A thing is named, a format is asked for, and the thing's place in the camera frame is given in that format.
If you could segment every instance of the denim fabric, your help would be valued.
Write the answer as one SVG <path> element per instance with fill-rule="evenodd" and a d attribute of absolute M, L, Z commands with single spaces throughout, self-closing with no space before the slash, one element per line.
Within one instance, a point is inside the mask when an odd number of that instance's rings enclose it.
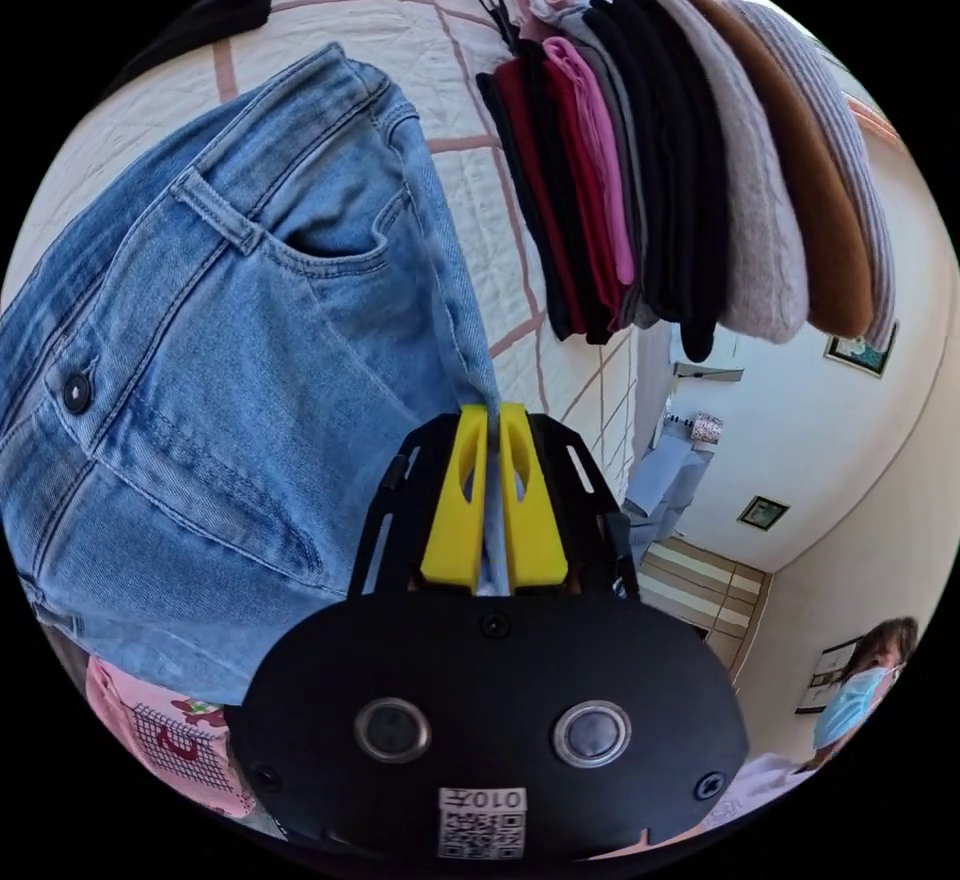
<path fill-rule="evenodd" d="M 644 475 L 644 465 L 655 463 L 653 455 L 657 450 L 677 447 L 682 456 L 678 460 L 671 457 L 664 463 L 666 475 L 650 478 Z M 694 494 L 710 466 L 713 452 L 696 450 L 690 439 L 689 427 L 675 423 L 665 423 L 660 443 L 655 450 L 648 450 L 646 456 L 634 467 L 634 474 L 627 487 L 627 499 L 624 511 L 630 517 L 630 550 L 634 564 L 639 568 L 650 547 L 659 540 L 673 536 L 683 511 L 693 503 Z M 631 491 L 641 496 L 654 489 L 659 481 L 662 492 L 654 503 L 638 503 L 631 497 Z"/>
<path fill-rule="evenodd" d="M 76 217 L 0 318 L 0 369 L 0 515 L 38 619 L 217 703 L 344 597 L 407 433 L 498 413 L 419 119 L 337 44 Z"/>

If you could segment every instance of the stack of folded clothes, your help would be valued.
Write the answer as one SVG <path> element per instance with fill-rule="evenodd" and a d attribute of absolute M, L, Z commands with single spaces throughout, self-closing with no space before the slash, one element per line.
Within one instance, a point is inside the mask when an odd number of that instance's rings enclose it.
<path fill-rule="evenodd" d="M 741 0 L 480 0 L 513 58 L 477 84 L 565 339 L 803 324 L 884 347 L 890 236 L 819 50 Z"/>

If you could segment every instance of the face mask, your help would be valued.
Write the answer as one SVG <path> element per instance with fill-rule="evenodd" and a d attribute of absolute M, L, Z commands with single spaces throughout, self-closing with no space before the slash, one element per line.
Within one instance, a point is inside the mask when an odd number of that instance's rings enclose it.
<path fill-rule="evenodd" d="M 856 673 L 834 694 L 814 727 L 814 750 L 836 743 L 867 719 L 870 701 L 889 672 L 885 667 L 874 667 Z"/>

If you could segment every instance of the brown sweater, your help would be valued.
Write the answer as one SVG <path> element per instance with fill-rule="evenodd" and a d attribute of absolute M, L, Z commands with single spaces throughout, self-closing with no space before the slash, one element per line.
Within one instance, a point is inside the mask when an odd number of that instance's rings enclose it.
<path fill-rule="evenodd" d="M 809 321 L 836 337 L 873 320 L 870 260 L 856 211 L 809 106 L 763 41 L 718 0 L 689 0 L 730 45 L 767 114 L 803 235 Z"/>

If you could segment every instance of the printed label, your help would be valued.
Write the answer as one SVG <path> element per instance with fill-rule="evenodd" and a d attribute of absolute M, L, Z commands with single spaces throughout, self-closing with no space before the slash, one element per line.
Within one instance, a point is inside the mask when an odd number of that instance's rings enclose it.
<path fill-rule="evenodd" d="M 527 791 L 440 790 L 437 856 L 451 860 L 519 860 L 527 828 Z"/>

